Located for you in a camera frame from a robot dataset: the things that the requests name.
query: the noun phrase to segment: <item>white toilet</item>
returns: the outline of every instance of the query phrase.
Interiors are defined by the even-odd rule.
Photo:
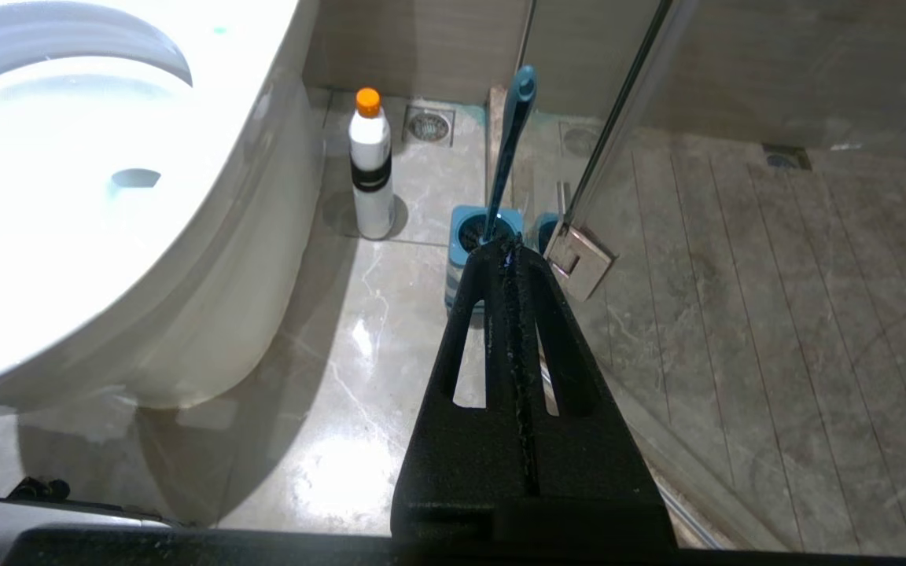
[[[319,191],[318,3],[212,4],[0,6],[0,413],[197,404],[271,342]]]

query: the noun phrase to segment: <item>orange bottle cap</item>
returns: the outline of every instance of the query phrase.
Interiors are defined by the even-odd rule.
[[[355,107],[363,118],[375,118],[380,115],[380,93],[375,89],[361,89],[355,93]]]

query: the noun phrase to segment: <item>white plastic bottle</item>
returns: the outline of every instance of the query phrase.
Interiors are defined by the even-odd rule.
[[[352,151],[352,191],[359,232],[373,240],[393,226],[391,140],[380,93],[362,89],[355,95],[355,115],[348,125]]]

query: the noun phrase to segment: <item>floor drain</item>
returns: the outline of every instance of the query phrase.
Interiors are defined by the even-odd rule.
[[[407,131],[414,139],[425,142],[437,142],[449,135],[450,125],[438,114],[421,112],[407,120]]]
[[[586,126],[562,124],[562,147],[574,157],[588,158],[593,155],[600,133]]]
[[[764,158],[767,164],[772,167],[812,170],[812,165],[809,164],[809,156],[806,155],[806,150],[802,147],[762,143],[761,148],[764,150]]]

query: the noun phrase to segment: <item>marble floor tile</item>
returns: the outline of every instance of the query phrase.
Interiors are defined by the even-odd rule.
[[[236,387],[190,409],[139,409],[114,395],[0,417],[0,497],[25,476],[65,480],[72,501],[181,524],[219,513],[241,416]]]
[[[904,490],[898,499],[906,519],[906,387],[894,344],[884,338],[862,269],[823,179],[805,171],[794,171],[788,179],[806,235],[810,244],[816,243],[812,246],[816,264],[865,394],[871,425],[894,483]]]
[[[607,312],[607,286],[600,285],[592,296],[585,301],[569,298],[569,307],[579,323],[583,337],[590,351],[601,363],[610,368],[612,358],[610,354],[610,315]]]
[[[712,156],[711,166],[784,462],[801,548],[812,552],[858,552],[819,403],[747,165],[733,154],[718,154]],[[760,513],[767,516],[766,509]]]
[[[669,424],[712,473],[728,482],[729,448],[672,162],[666,151],[633,153]]]
[[[772,167],[751,166],[750,175],[860,550],[906,556],[906,519],[890,504],[898,492],[867,407],[871,391],[845,349],[790,183]]]
[[[732,486],[747,505],[766,509],[783,540],[801,544],[708,154],[675,151],[672,164],[726,424]]]
[[[220,527],[389,533],[389,501],[446,325],[446,251],[324,233],[249,381]],[[458,391],[483,400],[481,331]]]
[[[607,175],[610,191],[601,193],[601,205],[592,212],[590,222],[600,226],[602,232],[598,236],[614,246],[612,251],[616,250],[614,262],[600,284],[607,303],[611,368],[616,379],[632,391],[652,416],[669,423],[632,155],[625,153],[623,159],[611,164]]]
[[[826,175],[828,193],[840,212],[842,229],[849,239],[856,265],[883,325],[882,340],[863,344],[859,354],[883,344],[892,352],[906,387],[906,284],[901,265],[886,244],[878,216],[860,199],[863,186],[853,177]]]
[[[453,114],[452,146],[422,142],[405,132],[407,107],[431,108]],[[484,204],[485,114],[481,106],[384,97],[382,107],[391,125],[395,228],[388,240],[417,244],[449,243],[450,214],[458,204]],[[324,124],[327,140],[324,177],[325,216],[331,230],[357,236],[352,173],[348,162],[348,122],[355,94],[335,92]]]

